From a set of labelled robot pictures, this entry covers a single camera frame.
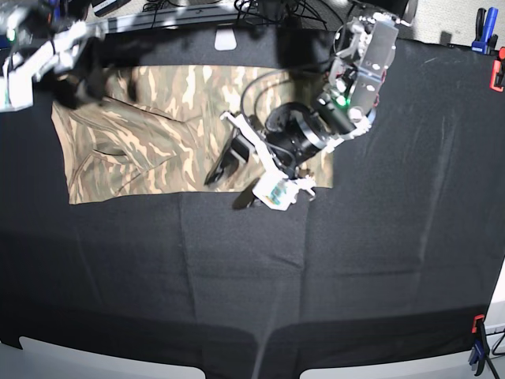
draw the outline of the black cloth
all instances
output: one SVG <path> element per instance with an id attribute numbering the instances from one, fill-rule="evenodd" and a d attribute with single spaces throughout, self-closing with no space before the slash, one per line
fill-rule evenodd
<path id="1" fill-rule="evenodd" d="M 323 61 L 332 35 L 239 30 L 228 52 L 213 38 L 109 36 L 104 64 L 286 67 Z M 70 206 L 51 94 L 37 92 L 34 107 L 0 117 L 0 340 L 209 378 L 469 350 L 505 246 L 505 109 L 491 68 L 398 41 L 374 127 L 335 151 L 334 189 L 287 212 L 232 211 L 233 193 Z"/>

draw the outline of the camouflage fabric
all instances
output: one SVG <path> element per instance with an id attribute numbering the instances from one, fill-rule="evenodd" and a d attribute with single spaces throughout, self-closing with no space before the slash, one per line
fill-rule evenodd
<path id="1" fill-rule="evenodd" d="M 108 73 L 108 97 L 75 111 L 54 103 L 71 204 L 180 191 L 242 191 L 263 172 L 256 156 L 217 189 L 204 186 L 232 129 L 219 116 L 239 112 L 245 86 L 270 69 L 149 66 Z M 264 122 L 281 103 L 309 103 L 321 77 L 278 73 L 251 87 L 245 111 Z M 307 162 L 331 187 L 326 154 Z"/>

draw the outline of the green led light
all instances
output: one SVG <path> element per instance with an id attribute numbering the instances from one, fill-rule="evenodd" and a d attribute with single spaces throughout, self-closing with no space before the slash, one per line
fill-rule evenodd
<path id="1" fill-rule="evenodd" d="M 7 30 L 7 39 L 13 42 L 16 39 L 16 31 L 14 29 Z"/>
<path id="2" fill-rule="evenodd" d="M 337 97 L 337 104 L 340 106 L 340 107 L 344 107 L 345 105 L 347 105 L 347 100 L 344 96 L 339 96 Z"/>

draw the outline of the camouflage cloth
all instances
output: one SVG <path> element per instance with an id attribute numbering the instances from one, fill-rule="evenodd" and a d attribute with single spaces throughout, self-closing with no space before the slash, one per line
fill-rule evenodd
<path id="1" fill-rule="evenodd" d="M 149 66 L 108 73 L 108 97 L 75 111 L 54 103 L 71 204 L 180 191 L 242 191 L 263 168 L 256 156 L 217 189 L 204 186 L 245 86 L 269 69 L 229 66 Z M 309 103 L 321 77 L 288 73 L 265 78 L 248 92 L 245 111 L 264 122 L 281 103 Z M 132 88 L 136 93 L 131 99 Z M 307 167 L 318 186 L 331 187 L 327 154 Z"/>

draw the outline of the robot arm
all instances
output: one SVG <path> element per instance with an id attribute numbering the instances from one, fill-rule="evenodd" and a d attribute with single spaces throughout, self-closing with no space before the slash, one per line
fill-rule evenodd
<path id="1" fill-rule="evenodd" d="M 296 202 L 300 190 L 312 200 L 316 183 L 309 176 L 301 176 L 300 165 L 372 127 L 379 90 L 395 57 L 397 25 L 402 19 L 375 6 L 360 7 L 359 16 L 335 36 L 338 47 L 333 53 L 328 83 L 315 96 L 312 109 L 299 103 L 283 104 L 268 117 L 262 133 L 256 132 L 247 119 L 243 104 L 236 118 L 229 112 L 223 114 L 234 131 L 205 184 L 214 185 L 229 177 L 252 153 L 259 156 L 265 169 L 261 178 L 237 198 L 234 208 L 246 208 L 259 199 L 269 208 L 285 211 Z M 275 114 L 281 113 L 283 116 L 276 118 Z"/>
<path id="2" fill-rule="evenodd" d="M 52 9 L 25 0 L 0 6 L 0 31 L 13 42 L 0 77 L 0 111 L 19 111 L 33 104 L 32 82 L 49 71 L 65 73 L 74 68 L 88 41 L 103 39 L 98 27 L 83 21 L 52 22 Z"/>

